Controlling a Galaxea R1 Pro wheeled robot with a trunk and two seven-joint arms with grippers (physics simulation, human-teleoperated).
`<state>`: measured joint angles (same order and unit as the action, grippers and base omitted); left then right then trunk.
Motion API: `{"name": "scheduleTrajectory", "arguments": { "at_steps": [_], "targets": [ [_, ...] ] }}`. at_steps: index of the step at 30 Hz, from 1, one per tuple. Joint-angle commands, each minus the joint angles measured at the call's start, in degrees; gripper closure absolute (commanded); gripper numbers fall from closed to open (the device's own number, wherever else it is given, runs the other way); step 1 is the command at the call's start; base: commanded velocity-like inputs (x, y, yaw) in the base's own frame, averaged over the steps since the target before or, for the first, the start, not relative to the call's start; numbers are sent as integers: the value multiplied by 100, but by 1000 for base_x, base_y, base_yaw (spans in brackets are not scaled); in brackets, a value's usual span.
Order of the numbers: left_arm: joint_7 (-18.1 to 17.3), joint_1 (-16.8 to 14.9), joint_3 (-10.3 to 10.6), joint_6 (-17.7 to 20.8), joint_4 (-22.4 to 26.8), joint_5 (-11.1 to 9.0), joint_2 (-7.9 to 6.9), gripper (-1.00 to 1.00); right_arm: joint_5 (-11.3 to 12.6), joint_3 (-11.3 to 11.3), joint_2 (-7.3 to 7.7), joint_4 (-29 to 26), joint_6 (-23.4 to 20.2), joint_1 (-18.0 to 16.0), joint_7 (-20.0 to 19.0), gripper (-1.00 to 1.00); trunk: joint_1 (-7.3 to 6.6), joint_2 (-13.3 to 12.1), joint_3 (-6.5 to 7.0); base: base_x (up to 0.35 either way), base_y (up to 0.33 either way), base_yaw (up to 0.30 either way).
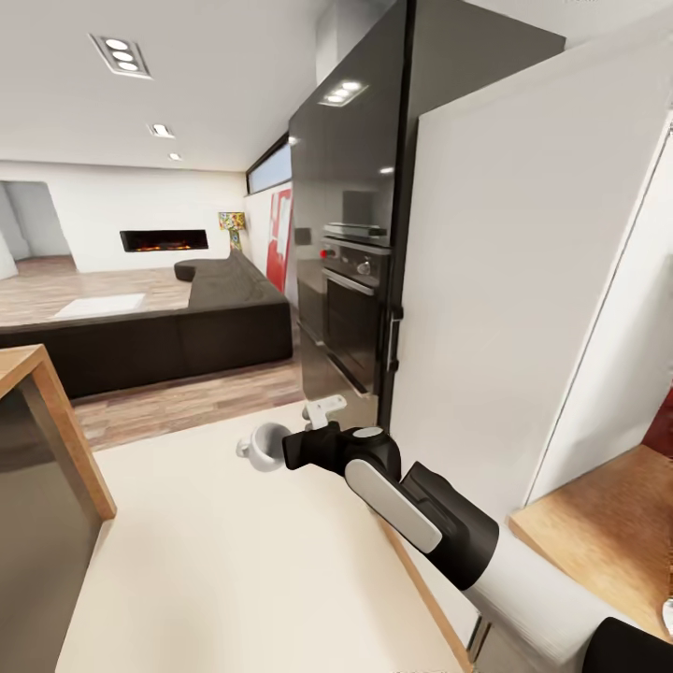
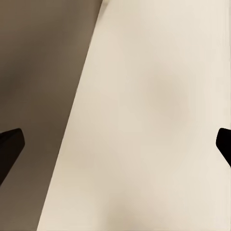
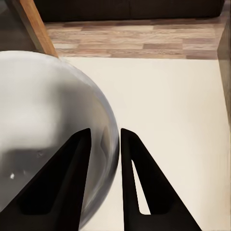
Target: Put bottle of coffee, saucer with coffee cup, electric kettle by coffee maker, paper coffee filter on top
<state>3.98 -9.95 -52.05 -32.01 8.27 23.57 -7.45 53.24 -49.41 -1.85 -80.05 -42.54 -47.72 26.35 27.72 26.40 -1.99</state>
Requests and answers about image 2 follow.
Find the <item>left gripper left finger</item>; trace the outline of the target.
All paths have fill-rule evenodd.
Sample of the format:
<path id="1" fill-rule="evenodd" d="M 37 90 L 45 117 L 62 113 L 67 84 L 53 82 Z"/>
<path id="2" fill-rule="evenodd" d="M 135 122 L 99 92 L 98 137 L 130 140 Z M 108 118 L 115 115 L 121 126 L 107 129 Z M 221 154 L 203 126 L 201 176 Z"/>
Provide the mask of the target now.
<path id="1" fill-rule="evenodd" d="M 0 133 L 0 185 L 25 147 L 21 128 Z"/>

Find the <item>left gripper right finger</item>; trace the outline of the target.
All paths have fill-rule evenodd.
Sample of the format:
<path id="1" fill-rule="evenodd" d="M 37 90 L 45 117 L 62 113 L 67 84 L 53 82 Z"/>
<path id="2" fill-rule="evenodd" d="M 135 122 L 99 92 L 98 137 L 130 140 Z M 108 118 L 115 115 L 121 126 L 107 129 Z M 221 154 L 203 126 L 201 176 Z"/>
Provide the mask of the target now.
<path id="1" fill-rule="evenodd" d="M 216 146 L 231 166 L 231 130 L 220 128 L 218 131 Z"/>

